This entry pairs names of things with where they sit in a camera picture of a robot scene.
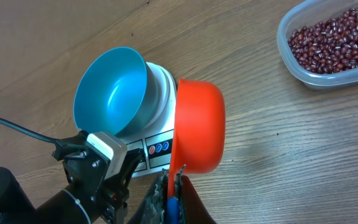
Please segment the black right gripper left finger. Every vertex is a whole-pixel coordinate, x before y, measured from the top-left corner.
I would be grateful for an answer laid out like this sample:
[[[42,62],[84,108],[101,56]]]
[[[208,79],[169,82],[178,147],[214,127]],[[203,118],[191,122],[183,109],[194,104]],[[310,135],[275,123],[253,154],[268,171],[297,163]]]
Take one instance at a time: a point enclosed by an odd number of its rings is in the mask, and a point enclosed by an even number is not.
[[[164,224],[167,203],[168,170],[157,175],[142,203],[127,224]]]

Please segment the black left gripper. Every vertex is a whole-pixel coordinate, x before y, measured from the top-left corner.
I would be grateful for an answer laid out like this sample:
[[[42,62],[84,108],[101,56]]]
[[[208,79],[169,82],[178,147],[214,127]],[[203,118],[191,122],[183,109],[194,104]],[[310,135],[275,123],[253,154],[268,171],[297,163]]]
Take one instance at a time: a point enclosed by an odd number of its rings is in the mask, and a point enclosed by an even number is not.
[[[123,223],[127,215],[128,185],[142,160],[140,149],[131,150],[118,174],[105,179],[104,163],[86,165],[85,174],[36,209],[37,223]]]

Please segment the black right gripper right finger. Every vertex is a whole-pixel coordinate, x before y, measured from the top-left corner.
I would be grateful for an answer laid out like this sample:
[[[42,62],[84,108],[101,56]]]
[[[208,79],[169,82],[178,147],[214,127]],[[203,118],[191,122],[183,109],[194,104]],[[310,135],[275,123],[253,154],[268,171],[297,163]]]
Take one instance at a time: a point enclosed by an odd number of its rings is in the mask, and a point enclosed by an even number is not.
[[[178,200],[178,222],[180,224],[216,224],[207,211],[183,165],[176,174],[175,198]]]

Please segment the red scoop blue handle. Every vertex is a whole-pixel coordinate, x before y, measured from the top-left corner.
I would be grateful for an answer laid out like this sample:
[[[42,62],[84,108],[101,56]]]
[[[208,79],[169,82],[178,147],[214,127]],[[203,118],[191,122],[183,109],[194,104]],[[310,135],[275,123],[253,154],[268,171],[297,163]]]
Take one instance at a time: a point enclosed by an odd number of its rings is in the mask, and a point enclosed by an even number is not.
[[[219,165],[225,141],[225,105],[219,88],[181,79],[178,84],[172,153],[167,185],[167,223],[180,220],[185,174],[204,174]]]

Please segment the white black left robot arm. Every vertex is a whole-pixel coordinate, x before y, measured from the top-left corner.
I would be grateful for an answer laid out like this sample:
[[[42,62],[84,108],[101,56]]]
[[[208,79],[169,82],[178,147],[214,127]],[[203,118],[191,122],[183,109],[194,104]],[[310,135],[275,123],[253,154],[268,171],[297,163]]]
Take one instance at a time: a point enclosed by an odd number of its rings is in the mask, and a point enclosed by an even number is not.
[[[95,152],[84,159],[62,162],[68,185],[35,208],[12,172],[0,167],[0,223],[123,223],[129,181],[142,159],[127,153],[118,174],[108,177],[107,161]]]

